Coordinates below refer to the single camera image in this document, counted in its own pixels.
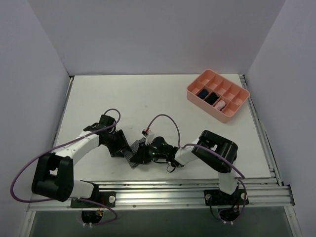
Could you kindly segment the grey striped underwear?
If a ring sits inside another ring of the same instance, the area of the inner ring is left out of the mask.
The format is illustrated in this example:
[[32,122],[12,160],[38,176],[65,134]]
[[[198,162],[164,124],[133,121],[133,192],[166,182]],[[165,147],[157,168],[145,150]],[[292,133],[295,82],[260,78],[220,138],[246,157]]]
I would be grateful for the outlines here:
[[140,140],[136,140],[131,146],[130,146],[130,150],[128,149],[123,149],[122,150],[122,154],[123,157],[126,159],[126,161],[128,162],[128,164],[130,165],[130,167],[132,169],[136,168],[138,165],[140,164],[136,164],[136,163],[132,163],[130,161],[130,159],[132,158],[132,156],[136,153],[136,151],[138,150],[139,144],[145,144],[146,139],[142,138]]

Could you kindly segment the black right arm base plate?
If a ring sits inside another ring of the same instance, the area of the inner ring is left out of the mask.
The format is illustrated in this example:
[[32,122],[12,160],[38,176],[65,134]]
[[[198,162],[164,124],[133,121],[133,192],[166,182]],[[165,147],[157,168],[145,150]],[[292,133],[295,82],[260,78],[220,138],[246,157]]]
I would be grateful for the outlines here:
[[233,206],[233,205],[245,205],[249,204],[248,198],[245,198],[245,190],[236,188],[231,194],[222,192],[219,189],[204,190],[204,200],[207,206]]

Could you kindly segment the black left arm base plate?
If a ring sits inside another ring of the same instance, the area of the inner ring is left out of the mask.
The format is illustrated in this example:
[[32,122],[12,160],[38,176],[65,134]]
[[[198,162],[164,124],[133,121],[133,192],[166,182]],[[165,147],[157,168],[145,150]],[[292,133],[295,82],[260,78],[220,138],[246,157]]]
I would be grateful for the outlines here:
[[[103,204],[107,207],[115,207],[116,206],[116,192],[108,191],[108,192],[99,192],[95,196],[89,198],[88,200]],[[90,202],[73,199],[70,204],[71,208],[95,208],[101,207],[100,205],[93,204]]]

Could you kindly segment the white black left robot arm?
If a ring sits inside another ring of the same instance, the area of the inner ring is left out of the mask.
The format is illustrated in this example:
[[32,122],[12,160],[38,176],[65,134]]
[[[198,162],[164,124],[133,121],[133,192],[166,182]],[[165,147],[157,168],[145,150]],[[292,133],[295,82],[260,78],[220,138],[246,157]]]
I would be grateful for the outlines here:
[[88,207],[96,206],[100,200],[98,185],[74,179],[74,166],[101,145],[107,147],[114,158],[132,151],[123,131],[116,129],[116,120],[101,115],[99,121],[87,126],[73,143],[39,157],[32,192],[61,202],[81,198]]

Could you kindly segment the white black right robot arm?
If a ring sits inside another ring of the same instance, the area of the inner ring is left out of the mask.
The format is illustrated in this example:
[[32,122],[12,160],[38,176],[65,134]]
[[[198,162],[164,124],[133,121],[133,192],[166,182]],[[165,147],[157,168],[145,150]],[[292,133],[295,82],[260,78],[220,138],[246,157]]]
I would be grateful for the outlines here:
[[126,156],[132,168],[156,162],[167,163],[176,169],[200,159],[218,172],[220,200],[229,204],[237,198],[237,171],[233,169],[237,159],[236,143],[208,130],[204,130],[195,141],[183,147],[168,144],[163,137],[156,137],[148,129],[142,131],[142,135],[142,139],[132,144],[132,153]]

